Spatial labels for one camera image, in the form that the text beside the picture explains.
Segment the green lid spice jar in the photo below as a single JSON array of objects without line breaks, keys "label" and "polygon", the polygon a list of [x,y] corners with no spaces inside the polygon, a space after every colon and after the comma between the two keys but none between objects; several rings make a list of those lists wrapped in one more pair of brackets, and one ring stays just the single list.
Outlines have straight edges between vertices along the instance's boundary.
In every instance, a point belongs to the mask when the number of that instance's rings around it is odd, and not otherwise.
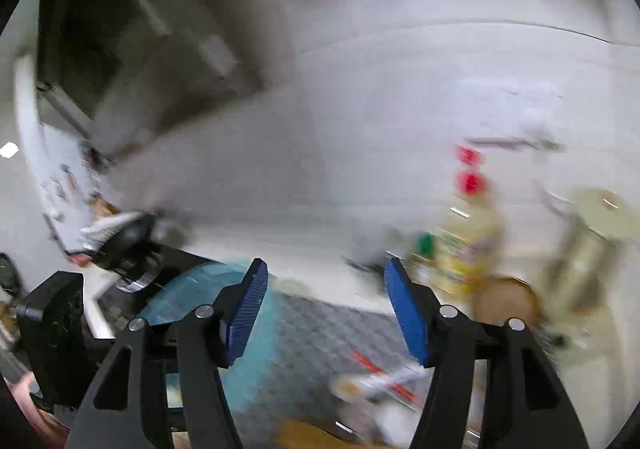
[{"label": "green lid spice jar", "polygon": [[434,237],[431,233],[423,233],[416,242],[416,250],[412,254],[412,277],[420,284],[430,282],[434,266]]}]

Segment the yellow dish soap bottle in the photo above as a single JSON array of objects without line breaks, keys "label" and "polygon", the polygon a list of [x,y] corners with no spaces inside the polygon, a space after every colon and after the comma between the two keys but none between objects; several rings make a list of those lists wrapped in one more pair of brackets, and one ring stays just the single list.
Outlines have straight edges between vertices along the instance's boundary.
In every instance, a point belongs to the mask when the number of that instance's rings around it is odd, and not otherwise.
[{"label": "yellow dish soap bottle", "polygon": [[495,271],[504,238],[504,218],[495,204],[491,182],[480,168],[484,156],[457,146],[461,163],[454,176],[454,199],[435,232],[436,285],[455,299],[465,299]]}]

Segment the red chopstick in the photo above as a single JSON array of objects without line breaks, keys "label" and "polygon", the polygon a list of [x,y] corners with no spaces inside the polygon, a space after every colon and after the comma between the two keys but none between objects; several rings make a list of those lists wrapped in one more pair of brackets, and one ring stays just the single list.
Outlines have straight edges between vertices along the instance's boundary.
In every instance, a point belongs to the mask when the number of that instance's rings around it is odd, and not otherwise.
[{"label": "red chopstick", "polygon": [[424,370],[420,365],[405,363],[393,370],[385,371],[375,365],[368,357],[361,354],[360,351],[352,351],[352,357],[368,371],[364,377],[359,377],[357,380],[363,391],[367,391],[369,394],[377,391],[393,391],[408,403],[419,402],[418,397],[412,391],[409,391],[406,384],[422,377]]}]

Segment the brown ceramic saucer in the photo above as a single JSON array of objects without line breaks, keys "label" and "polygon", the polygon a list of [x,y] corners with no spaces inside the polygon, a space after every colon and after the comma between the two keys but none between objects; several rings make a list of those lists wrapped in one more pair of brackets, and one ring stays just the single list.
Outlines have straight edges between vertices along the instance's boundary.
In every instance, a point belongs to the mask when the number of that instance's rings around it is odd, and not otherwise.
[{"label": "brown ceramic saucer", "polygon": [[540,305],[533,289],[514,278],[487,278],[478,284],[472,296],[474,319],[488,325],[503,325],[511,318],[521,319],[536,329]]}]

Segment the black wok pan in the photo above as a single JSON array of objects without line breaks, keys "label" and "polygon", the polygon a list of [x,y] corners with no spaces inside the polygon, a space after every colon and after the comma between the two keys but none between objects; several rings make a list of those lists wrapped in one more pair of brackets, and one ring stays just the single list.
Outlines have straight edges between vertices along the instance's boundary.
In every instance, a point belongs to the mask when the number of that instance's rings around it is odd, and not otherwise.
[{"label": "black wok pan", "polygon": [[99,248],[92,258],[93,264],[104,270],[116,271],[129,261],[135,263],[149,250],[154,225],[155,217],[151,214],[143,214],[126,224]]}]

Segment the wooden spatula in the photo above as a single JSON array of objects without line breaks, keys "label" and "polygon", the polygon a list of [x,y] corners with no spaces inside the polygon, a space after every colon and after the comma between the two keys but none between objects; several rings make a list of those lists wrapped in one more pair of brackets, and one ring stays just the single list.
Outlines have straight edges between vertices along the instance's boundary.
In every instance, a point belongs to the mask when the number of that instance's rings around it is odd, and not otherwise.
[{"label": "wooden spatula", "polygon": [[352,449],[359,448],[356,443],[341,440],[314,425],[288,420],[277,435],[280,447],[286,449]]}]

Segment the grey herringbone table mat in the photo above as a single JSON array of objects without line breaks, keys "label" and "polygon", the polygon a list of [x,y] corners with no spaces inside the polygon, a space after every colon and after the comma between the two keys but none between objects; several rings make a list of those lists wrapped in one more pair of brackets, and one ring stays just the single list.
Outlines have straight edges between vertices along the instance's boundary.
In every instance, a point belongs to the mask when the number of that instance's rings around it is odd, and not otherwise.
[{"label": "grey herringbone table mat", "polygon": [[220,372],[243,446],[277,448],[287,419],[333,420],[330,383],[364,370],[356,354],[385,372],[414,362],[392,316],[269,291],[244,355]]}]

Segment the white spoon yellow duck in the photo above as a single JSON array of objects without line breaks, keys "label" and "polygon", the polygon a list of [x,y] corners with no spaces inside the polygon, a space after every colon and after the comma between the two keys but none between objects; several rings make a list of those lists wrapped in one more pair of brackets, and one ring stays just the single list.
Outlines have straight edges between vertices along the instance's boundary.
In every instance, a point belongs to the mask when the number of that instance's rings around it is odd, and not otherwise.
[{"label": "white spoon yellow duck", "polygon": [[407,385],[425,377],[426,370],[419,365],[401,365],[390,372],[370,371],[369,373],[342,374],[330,384],[332,394],[346,401],[356,403],[377,395],[386,394],[399,397],[409,403],[416,403],[418,399],[409,391]]}]

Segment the beige glass kettle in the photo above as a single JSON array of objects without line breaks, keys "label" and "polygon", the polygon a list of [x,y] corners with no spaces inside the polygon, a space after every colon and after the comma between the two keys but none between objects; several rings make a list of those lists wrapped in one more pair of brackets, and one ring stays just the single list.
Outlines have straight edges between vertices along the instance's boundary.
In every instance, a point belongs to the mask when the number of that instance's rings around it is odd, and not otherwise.
[{"label": "beige glass kettle", "polygon": [[639,218],[615,192],[583,187],[573,194],[559,252],[542,276],[550,322],[589,315],[599,306],[618,254],[639,235]]}]

